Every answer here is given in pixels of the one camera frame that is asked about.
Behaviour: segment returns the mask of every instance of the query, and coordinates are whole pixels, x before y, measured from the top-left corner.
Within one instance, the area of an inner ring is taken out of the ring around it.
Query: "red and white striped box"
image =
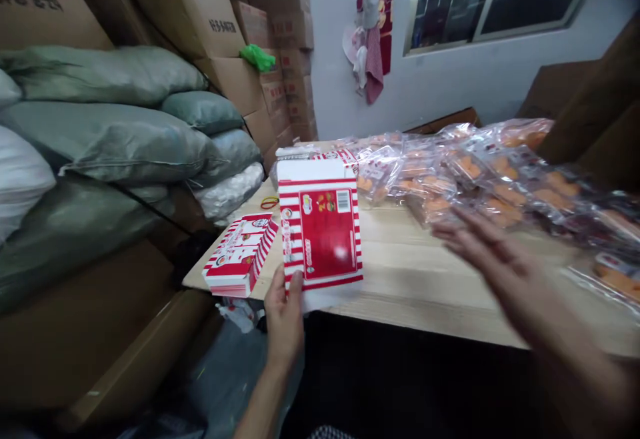
[[[211,293],[249,297],[277,232],[270,212],[244,215],[233,222],[202,270]]]
[[[278,163],[287,290],[303,272],[303,310],[335,306],[359,294],[362,274],[355,174],[340,159]]]

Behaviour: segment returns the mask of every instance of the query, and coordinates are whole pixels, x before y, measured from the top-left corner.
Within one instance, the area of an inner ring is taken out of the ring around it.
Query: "pink towel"
[[[382,53],[380,52],[380,29],[376,26],[367,31],[367,103],[372,104],[384,88]]]

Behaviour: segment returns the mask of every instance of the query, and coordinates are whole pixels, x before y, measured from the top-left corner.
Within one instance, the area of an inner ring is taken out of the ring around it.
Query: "white wall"
[[[473,106],[483,123],[513,117],[542,65],[597,59],[637,0],[586,0],[569,29],[403,57],[409,0],[393,2],[391,72],[373,105],[355,92],[342,50],[356,0],[311,0],[311,81],[319,137],[407,130]]]

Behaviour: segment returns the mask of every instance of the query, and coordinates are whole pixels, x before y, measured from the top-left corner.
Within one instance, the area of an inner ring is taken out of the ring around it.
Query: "table surface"
[[[265,212],[260,204],[268,196],[277,196],[269,179],[242,205],[239,215]],[[279,208],[271,211],[279,222]],[[423,230],[406,207],[392,203],[371,207],[361,201],[360,227],[365,276],[361,295],[328,312],[526,348],[505,321],[482,277]],[[577,253],[573,246],[539,231],[514,232],[511,236],[540,259],[553,286],[591,326],[602,348],[620,356],[640,357],[640,327],[629,311],[574,284],[563,274]],[[208,290],[201,272],[222,237],[185,276],[184,286]],[[252,298],[264,299],[282,259],[278,233]]]

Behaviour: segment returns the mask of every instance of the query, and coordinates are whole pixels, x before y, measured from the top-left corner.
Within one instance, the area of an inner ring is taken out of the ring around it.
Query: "pile of snack packages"
[[[552,125],[550,119],[481,129],[460,123],[435,135],[348,137],[334,141],[329,153],[302,145],[278,155],[341,158],[357,171],[361,199],[406,205],[425,228],[455,221],[452,205],[503,229],[543,228],[584,248],[569,267],[581,283],[640,314],[640,201],[596,187],[573,165],[542,160],[535,151]]]

